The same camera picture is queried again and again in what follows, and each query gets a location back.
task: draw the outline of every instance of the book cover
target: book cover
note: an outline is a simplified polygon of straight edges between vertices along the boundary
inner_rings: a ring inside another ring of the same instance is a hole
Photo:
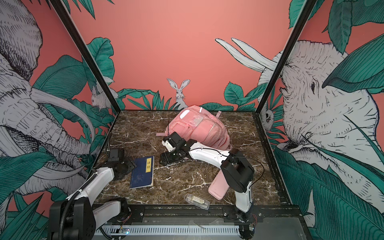
[[[155,156],[136,158],[136,168],[132,171],[130,188],[153,186],[153,165]]]

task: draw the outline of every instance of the pink backpack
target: pink backpack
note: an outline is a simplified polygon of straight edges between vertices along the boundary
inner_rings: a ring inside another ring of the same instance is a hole
[[[177,132],[186,141],[194,139],[208,147],[219,150],[230,150],[229,135],[224,124],[218,119],[221,111],[216,116],[202,107],[193,105],[184,108],[170,123],[165,134],[157,136],[167,136]]]

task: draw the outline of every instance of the marble tabletop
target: marble tabletop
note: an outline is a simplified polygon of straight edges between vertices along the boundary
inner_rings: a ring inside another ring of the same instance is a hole
[[[219,172],[217,167],[197,160],[186,160],[168,166],[159,164],[160,154],[165,151],[161,144],[168,118],[172,120],[177,112],[167,111],[122,111],[112,130],[111,148],[122,147],[125,155],[133,158],[155,156],[154,182],[152,187],[130,189],[131,174],[122,180],[110,182],[97,197],[95,203],[105,203],[114,197],[125,197],[130,204],[187,204],[184,196],[194,194],[210,201],[210,204],[234,204],[235,192],[229,189],[219,201],[208,193],[208,187]],[[275,181],[266,162],[252,113],[223,112],[220,120],[227,127],[231,144],[241,150],[245,157],[256,159],[265,168],[263,177],[252,186],[252,197],[257,205],[280,205]],[[101,154],[98,164],[105,162]],[[254,160],[249,160],[255,169],[257,179],[263,169]]]

